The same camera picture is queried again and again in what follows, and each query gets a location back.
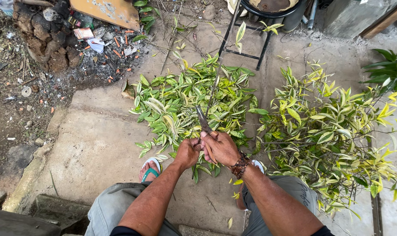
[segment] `hand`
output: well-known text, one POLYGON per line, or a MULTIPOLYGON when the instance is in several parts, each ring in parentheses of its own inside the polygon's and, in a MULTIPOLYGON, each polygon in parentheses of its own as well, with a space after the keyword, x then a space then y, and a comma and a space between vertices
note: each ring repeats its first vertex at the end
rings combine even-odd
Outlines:
POLYGON ((195 165, 200 154, 200 145, 196 145, 198 139, 184 139, 178 147, 177 156, 173 163, 180 164, 185 170, 195 165))
POLYGON ((235 165, 239 158, 241 158, 236 144, 227 133, 216 131, 217 134, 213 134, 214 132, 212 132, 212 135, 208 135, 204 131, 201 132, 201 149, 206 155, 204 158, 206 161, 212 162, 206 147, 211 148, 216 160, 230 168, 231 165, 235 165))

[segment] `pile of cut leaves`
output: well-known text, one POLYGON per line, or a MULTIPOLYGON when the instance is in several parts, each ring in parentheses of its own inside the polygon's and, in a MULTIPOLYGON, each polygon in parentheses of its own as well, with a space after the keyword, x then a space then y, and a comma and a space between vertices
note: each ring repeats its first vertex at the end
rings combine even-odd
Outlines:
MULTIPOLYGON (((175 158, 176 151, 183 139, 200 136, 201 126, 197 117, 196 105, 206 112, 209 104, 212 86, 215 79, 217 87, 210 102, 208 111, 208 124, 213 130, 226 132, 231 135, 237 146, 248 146, 250 138, 241 130, 245 122, 245 114, 248 106, 244 102, 249 100, 249 108, 257 108, 258 100, 252 94, 256 89, 248 88, 249 76, 255 75, 249 69, 243 67, 222 66, 224 77, 216 77, 217 56, 208 56, 207 60, 188 67, 184 61, 185 70, 180 75, 168 71, 167 76, 156 77, 151 83, 140 75, 138 84, 133 84, 137 89, 134 100, 136 108, 129 112, 139 115, 138 122, 149 122, 151 132, 157 135, 153 141, 144 141, 144 144, 136 143, 144 148, 139 158, 143 157, 152 146, 159 149, 157 159, 159 162, 167 159, 164 152, 172 146, 170 155, 175 158)), ((198 181, 198 169, 216 177, 220 173, 220 163, 215 165, 207 163, 201 154, 196 164, 194 180, 198 181)))

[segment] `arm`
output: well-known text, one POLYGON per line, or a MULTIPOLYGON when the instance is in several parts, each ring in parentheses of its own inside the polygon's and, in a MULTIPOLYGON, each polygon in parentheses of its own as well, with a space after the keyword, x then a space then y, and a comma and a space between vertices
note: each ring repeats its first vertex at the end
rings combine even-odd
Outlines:
POLYGON ((143 236, 158 235, 166 210, 181 174, 198 160, 198 139, 185 139, 173 163, 128 207, 118 226, 131 228, 143 236))
MULTIPOLYGON (((230 168, 240 158, 232 138, 219 132, 217 140, 207 133, 201 133, 204 145, 209 146, 217 161, 230 168)), ((253 165, 248 165, 242 179, 248 187, 258 209, 273 235, 312 235, 323 227, 318 218, 290 196, 286 191, 267 178, 253 165)))

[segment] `stool leg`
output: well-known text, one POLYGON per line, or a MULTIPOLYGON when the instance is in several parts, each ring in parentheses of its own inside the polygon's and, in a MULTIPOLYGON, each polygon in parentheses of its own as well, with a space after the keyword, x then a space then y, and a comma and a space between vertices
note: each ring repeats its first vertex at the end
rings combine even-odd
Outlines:
POLYGON ((270 37, 271 37, 272 33, 273 33, 273 31, 268 32, 266 41, 264 42, 264 46, 263 46, 263 50, 261 51, 260 59, 258 59, 257 68, 255 68, 258 71, 260 70, 261 62, 263 62, 264 54, 266 53, 267 46, 269 45, 269 41, 270 41, 270 37))
POLYGON ((220 46, 220 49, 219 49, 219 56, 222 54, 223 48, 224 48, 224 46, 225 46, 225 44, 226 44, 226 41, 227 41, 227 39, 229 38, 229 34, 230 34, 230 31, 229 31, 229 30, 230 30, 230 27, 232 26, 232 24, 235 24, 235 23, 236 23, 236 21, 238 20, 238 18, 239 18, 239 16, 241 15, 241 13, 242 13, 243 10, 244 10, 243 6, 239 6, 239 12, 238 12, 238 14, 236 15, 236 19, 233 19, 233 16, 232 16, 232 20, 230 20, 229 26, 227 27, 227 31, 226 31, 225 37, 224 37, 224 39, 223 39, 223 41, 222 41, 222 45, 220 46))

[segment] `scissor blade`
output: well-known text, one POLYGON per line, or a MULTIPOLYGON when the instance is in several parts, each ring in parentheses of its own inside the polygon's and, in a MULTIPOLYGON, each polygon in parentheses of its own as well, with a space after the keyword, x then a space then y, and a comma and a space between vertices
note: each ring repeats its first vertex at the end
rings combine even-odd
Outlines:
POLYGON ((198 120, 201 124, 201 130, 205 131, 206 133, 210 134, 213 130, 208 126, 207 118, 204 116, 203 111, 199 106, 196 106, 198 120))

